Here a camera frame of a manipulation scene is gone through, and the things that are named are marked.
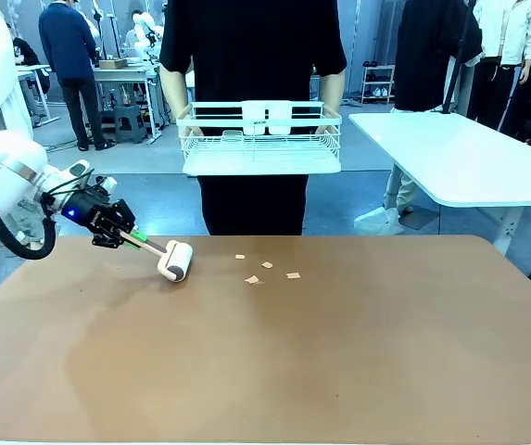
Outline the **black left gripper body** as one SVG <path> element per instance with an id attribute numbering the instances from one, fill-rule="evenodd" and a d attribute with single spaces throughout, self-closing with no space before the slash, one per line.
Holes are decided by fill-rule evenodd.
<path id="1" fill-rule="evenodd" d="M 109 196 L 95 188 L 75 191 L 65 203 L 62 216 L 73 223 L 88 229 L 91 233 L 100 233 L 95 225 L 98 214 L 108 208 Z"/>

